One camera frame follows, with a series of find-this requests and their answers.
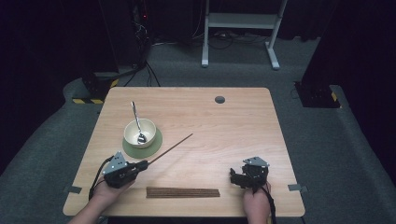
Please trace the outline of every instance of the saucer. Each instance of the saucer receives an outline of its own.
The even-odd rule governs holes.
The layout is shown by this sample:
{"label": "saucer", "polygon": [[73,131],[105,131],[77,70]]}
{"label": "saucer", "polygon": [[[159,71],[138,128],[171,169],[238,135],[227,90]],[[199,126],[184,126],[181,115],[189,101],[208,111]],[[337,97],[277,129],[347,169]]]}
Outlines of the saucer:
{"label": "saucer", "polygon": [[152,156],[160,149],[162,144],[163,144],[163,134],[158,128],[157,128],[157,133],[155,134],[154,142],[152,142],[149,147],[145,147],[145,148],[133,147],[125,140],[125,138],[122,138],[122,148],[124,149],[125,153],[128,156],[135,159],[143,159]]}

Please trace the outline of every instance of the person's arm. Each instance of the person's arm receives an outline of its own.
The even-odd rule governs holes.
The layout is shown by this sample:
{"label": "person's arm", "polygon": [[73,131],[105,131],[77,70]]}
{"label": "person's arm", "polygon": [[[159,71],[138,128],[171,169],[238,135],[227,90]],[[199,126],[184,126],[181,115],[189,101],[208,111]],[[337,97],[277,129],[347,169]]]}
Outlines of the person's arm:
{"label": "person's arm", "polygon": [[[263,187],[268,192],[271,191],[271,185],[269,183]],[[249,224],[267,223],[267,219],[271,213],[271,208],[267,195],[262,191],[262,189],[258,189],[254,194],[252,189],[247,189],[245,191],[244,210]]]}
{"label": "person's arm", "polygon": [[111,204],[113,204],[119,198],[119,196],[133,183],[134,181],[123,186],[120,189],[113,189],[107,185],[102,177],[99,178],[92,198],[87,203],[87,205],[85,205],[85,207],[81,209],[81,211],[79,211],[72,220],[70,220],[69,224],[96,223],[102,213]]}

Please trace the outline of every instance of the gray carpet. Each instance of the gray carpet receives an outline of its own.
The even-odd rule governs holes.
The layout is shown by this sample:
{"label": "gray carpet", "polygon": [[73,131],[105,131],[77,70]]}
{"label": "gray carpet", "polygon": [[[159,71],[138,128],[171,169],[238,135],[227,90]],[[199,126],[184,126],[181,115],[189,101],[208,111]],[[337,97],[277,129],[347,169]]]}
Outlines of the gray carpet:
{"label": "gray carpet", "polygon": [[[370,149],[343,91],[332,86],[342,108],[302,107],[293,81],[303,77],[318,41],[277,40],[280,70],[273,71],[262,42],[210,49],[159,45],[148,63],[163,87],[265,87],[270,90],[298,183],[305,223],[396,223],[396,190]],[[221,48],[227,43],[212,40]],[[131,77],[120,79],[125,85]],[[128,86],[156,86],[146,69]],[[87,94],[80,79],[64,87],[64,106],[28,139],[0,177],[0,223],[65,223],[67,193],[88,145],[101,105],[75,105]],[[279,217],[278,223],[303,223]]]}

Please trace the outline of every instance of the white metal stand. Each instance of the white metal stand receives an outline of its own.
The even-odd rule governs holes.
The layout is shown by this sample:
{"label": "white metal stand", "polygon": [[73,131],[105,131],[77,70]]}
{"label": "white metal stand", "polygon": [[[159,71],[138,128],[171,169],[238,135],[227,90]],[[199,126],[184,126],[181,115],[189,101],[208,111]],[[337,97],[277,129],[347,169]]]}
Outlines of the white metal stand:
{"label": "white metal stand", "polygon": [[282,0],[280,9],[275,15],[262,15],[262,14],[237,14],[237,13],[210,13],[209,2],[206,0],[205,9],[205,37],[202,51],[202,67],[209,66],[209,47],[208,35],[209,27],[224,27],[224,28],[253,28],[253,29],[268,29],[273,30],[269,42],[265,42],[265,48],[271,60],[271,65],[274,70],[280,68],[277,61],[274,44],[279,30],[280,23],[282,22],[283,12],[285,11],[288,0]]}

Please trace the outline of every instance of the person's hand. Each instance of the person's hand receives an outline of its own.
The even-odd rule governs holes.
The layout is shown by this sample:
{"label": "person's hand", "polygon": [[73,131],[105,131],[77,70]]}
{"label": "person's hand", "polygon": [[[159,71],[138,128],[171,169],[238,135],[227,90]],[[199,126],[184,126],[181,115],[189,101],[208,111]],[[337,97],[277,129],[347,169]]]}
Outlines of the person's hand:
{"label": "person's hand", "polygon": [[103,177],[100,177],[93,192],[91,201],[94,201],[97,205],[102,205],[102,211],[104,211],[111,204],[113,204],[126,189],[131,187],[133,183],[134,181],[122,186],[119,189],[114,189],[108,186]]}
{"label": "person's hand", "polygon": [[[271,192],[271,185],[267,182],[263,186]],[[271,208],[267,195],[262,189],[253,194],[253,189],[247,189],[244,194],[244,210],[249,224],[264,224],[270,216]]]}

